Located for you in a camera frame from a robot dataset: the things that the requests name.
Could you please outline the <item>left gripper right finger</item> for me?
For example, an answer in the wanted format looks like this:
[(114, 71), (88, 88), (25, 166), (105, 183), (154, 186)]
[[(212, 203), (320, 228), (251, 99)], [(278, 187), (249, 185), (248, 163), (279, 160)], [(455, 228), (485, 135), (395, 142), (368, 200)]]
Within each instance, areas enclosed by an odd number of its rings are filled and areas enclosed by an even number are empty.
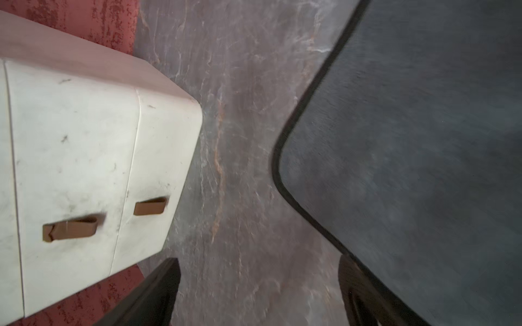
[(338, 283), (350, 325), (427, 325), (352, 254), (342, 255)]

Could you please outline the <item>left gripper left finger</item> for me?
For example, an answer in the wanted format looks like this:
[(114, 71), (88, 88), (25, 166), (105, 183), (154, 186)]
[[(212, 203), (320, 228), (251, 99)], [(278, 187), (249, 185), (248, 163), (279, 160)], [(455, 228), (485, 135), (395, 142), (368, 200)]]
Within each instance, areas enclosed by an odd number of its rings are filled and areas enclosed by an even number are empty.
[(169, 325), (181, 281), (176, 258), (167, 258), (97, 325)]

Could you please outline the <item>green dishcloth black trim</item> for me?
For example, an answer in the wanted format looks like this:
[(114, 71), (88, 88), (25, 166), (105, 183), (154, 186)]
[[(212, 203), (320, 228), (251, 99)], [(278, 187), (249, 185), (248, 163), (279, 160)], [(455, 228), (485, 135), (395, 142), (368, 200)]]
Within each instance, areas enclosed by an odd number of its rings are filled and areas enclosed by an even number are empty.
[(272, 171), (427, 325), (520, 325), (521, 2), (359, 1)]

